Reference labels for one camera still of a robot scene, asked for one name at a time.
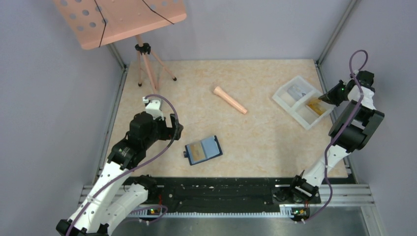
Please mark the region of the gold credit card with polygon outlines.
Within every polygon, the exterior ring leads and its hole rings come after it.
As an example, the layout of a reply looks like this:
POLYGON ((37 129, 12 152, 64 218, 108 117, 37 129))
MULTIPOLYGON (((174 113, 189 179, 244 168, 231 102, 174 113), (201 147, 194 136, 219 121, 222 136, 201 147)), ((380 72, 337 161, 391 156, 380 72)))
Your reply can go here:
POLYGON ((318 116, 323 115, 328 110, 325 102, 318 98, 311 99, 307 102, 306 106, 314 111, 318 116))
POLYGON ((206 155, 201 143, 193 143, 189 146, 190 159, 192 163, 197 163, 205 160, 206 155))

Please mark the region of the blue card holder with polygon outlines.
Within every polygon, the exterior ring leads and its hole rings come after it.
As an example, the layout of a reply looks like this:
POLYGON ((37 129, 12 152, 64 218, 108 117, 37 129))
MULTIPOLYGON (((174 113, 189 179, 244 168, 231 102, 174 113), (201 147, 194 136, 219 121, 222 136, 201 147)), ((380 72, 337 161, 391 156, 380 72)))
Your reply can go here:
POLYGON ((218 137, 213 135, 185 145, 183 155, 188 159, 190 166, 193 166, 222 156, 223 151, 218 137))

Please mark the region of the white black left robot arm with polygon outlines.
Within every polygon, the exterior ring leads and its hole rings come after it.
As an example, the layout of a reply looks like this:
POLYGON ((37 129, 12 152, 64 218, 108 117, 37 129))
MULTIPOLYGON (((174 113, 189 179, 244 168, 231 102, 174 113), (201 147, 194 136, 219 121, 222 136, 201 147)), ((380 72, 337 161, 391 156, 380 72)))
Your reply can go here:
POLYGON ((82 205, 56 226, 61 236, 110 236, 118 224, 139 204, 152 203, 158 191, 149 178, 131 185, 116 202, 114 196, 131 174, 160 157, 175 140, 183 126, 176 112, 170 114, 172 127, 164 117, 147 112, 134 116, 125 137, 116 143, 100 177, 82 205))

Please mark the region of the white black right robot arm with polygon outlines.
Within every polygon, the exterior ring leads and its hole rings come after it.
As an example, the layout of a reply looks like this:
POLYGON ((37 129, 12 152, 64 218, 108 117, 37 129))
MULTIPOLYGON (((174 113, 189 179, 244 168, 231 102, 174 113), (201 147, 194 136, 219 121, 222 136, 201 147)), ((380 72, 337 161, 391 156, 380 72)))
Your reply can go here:
POLYGON ((330 170, 355 150, 362 149, 382 123, 385 115, 373 104, 375 89, 374 74, 369 71, 355 71, 349 82, 340 80, 325 94, 314 98, 311 105, 323 103, 339 106, 348 105, 336 123, 331 127, 329 147, 308 170, 296 175, 290 186, 274 193, 278 202, 304 204, 317 197, 322 182, 329 184, 330 170))

